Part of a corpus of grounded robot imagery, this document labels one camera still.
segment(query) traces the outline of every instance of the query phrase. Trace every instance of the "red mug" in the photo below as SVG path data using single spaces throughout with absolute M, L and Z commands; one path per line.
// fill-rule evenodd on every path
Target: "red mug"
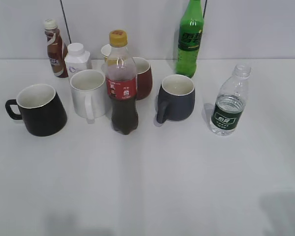
M 137 100 L 146 98 L 152 90 L 153 81 L 152 81 L 152 69 L 150 63 L 144 58 L 133 58 L 138 74 L 138 92 Z

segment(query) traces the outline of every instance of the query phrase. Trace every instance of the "bottle cap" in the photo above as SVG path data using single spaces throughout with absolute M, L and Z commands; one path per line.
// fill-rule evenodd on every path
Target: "bottle cap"
M 233 75 L 241 77 L 243 79 L 248 79 L 250 75 L 251 67 L 246 64 L 237 64 L 233 71 Z
M 120 29 L 111 31 L 109 33 L 109 41 L 112 47 L 124 47 L 128 44 L 127 33 Z
M 57 22 L 54 19 L 44 21 L 44 26 L 47 30 L 53 30 L 58 27 Z
M 68 45 L 68 53 L 72 56 L 80 56 L 84 53 L 84 46 L 82 43 L 71 43 Z

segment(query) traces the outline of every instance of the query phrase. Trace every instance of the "white plastic bottle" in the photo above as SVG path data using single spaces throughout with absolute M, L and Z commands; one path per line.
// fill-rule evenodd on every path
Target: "white plastic bottle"
M 64 59 L 69 79 L 77 72 L 92 69 L 90 53 L 84 50 L 82 43 L 68 45 L 68 54 Z

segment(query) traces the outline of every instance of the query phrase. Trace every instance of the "mug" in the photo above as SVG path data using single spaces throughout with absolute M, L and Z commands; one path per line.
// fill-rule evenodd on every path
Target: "mug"
M 158 94 L 156 120 L 179 121 L 188 118 L 195 106 L 196 92 L 193 81 L 184 75 L 170 75 L 163 81 Z
M 104 75 L 97 70 L 83 70 L 70 79 L 73 105 L 76 114 L 83 118 L 95 119 L 109 110 Z
M 146 98 L 152 90 L 152 69 L 150 63 L 144 58 L 133 58 L 137 67 L 137 100 Z
M 17 105 L 20 115 L 11 105 Z M 45 84 L 23 89 L 16 99 L 8 100 L 5 109 L 12 119 L 22 119 L 29 133 L 35 136 L 49 136 L 60 131 L 67 122 L 67 114 L 56 90 Z
M 110 52 L 112 51 L 112 46 L 110 44 L 106 44 L 103 46 L 100 50 L 102 56 L 104 57 L 105 61 L 107 60 L 107 57 L 109 56 Z

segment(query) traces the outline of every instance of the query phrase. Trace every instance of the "green soda bottle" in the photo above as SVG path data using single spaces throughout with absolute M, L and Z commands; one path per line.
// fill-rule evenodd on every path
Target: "green soda bottle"
M 190 0 L 180 21 L 176 73 L 191 78 L 197 69 L 204 20 L 201 1 Z

